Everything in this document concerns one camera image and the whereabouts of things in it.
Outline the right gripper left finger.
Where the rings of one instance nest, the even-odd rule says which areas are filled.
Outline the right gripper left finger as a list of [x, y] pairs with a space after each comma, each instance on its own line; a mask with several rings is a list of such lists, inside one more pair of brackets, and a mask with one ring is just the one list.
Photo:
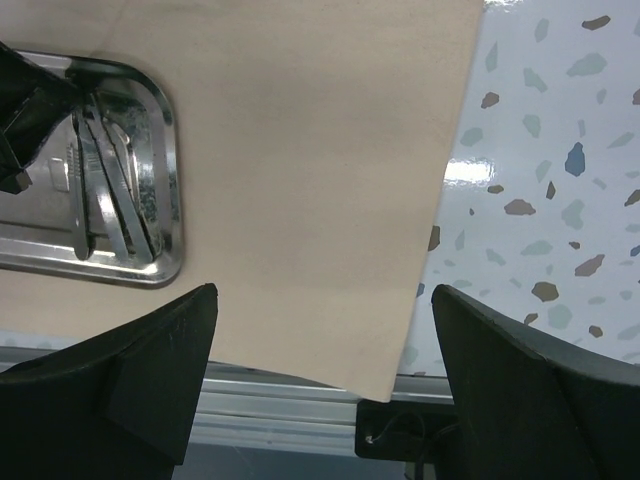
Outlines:
[[218, 315], [199, 286], [1, 374], [4, 479], [169, 479], [184, 461]]

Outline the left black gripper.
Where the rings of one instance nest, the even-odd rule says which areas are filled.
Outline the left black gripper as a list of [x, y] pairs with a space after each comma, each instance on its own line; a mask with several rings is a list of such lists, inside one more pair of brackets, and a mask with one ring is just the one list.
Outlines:
[[70, 81], [1, 46], [1, 190], [31, 185], [27, 169], [61, 121], [81, 104]]

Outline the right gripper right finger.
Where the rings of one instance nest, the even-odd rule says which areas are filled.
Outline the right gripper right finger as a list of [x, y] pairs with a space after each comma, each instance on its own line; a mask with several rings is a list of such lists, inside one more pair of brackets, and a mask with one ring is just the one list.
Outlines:
[[638, 366], [448, 285], [432, 310], [472, 478], [638, 478]]

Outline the steel instrument tray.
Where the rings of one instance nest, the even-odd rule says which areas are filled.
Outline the steel instrument tray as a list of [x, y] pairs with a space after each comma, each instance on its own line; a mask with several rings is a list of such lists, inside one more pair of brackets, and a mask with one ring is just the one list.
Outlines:
[[52, 132], [27, 174], [22, 193], [1, 196], [1, 266], [137, 288], [160, 288], [177, 276], [183, 242], [177, 175], [175, 122], [159, 85], [142, 71], [120, 62], [23, 52], [23, 57], [61, 78], [84, 81], [101, 114], [105, 137], [113, 144], [136, 213], [153, 255], [139, 258], [133, 244], [115, 251], [104, 225], [114, 198], [100, 201], [84, 192], [89, 256], [74, 251], [77, 181], [69, 168], [77, 146], [71, 119]]

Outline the beige cloth wrap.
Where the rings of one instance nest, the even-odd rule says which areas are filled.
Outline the beige cloth wrap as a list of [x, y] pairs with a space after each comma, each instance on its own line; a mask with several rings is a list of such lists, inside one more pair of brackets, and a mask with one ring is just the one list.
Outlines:
[[141, 291], [1, 275], [6, 330], [75, 339], [205, 282], [215, 360], [386, 401], [462, 105], [479, 1], [5, 1], [18, 48], [106, 57], [177, 118], [186, 255]]

